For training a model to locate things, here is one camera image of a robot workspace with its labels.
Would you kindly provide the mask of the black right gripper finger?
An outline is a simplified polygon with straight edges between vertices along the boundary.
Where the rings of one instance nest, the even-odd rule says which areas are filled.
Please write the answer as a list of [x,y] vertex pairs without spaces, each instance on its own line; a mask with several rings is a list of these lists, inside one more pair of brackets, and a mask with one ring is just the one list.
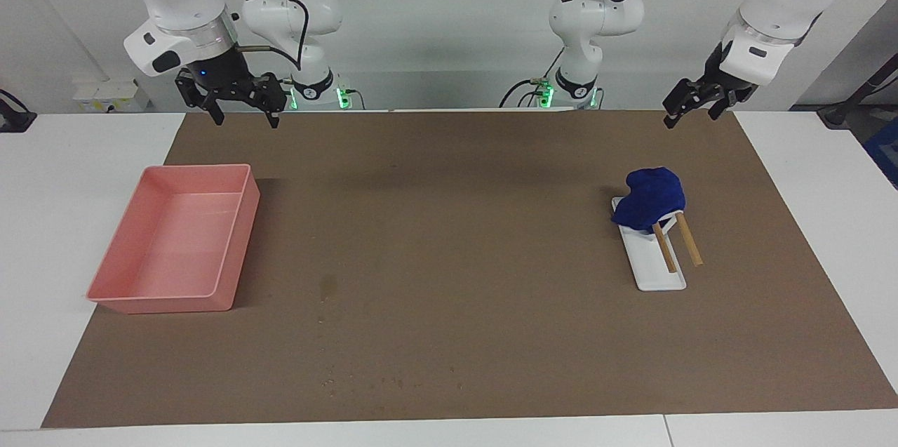
[[215,94],[203,94],[199,90],[199,85],[195,79],[192,77],[177,77],[176,88],[186,106],[205,112],[211,117],[216,126],[221,126],[224,123],[225,115],[218,105]]
[[259,108],[266,115],[270,127],[279,127],[280,114],[286,104],[288,104],[288,96],[283,92],[278,77],[276,75],[261,76],[259,78]]

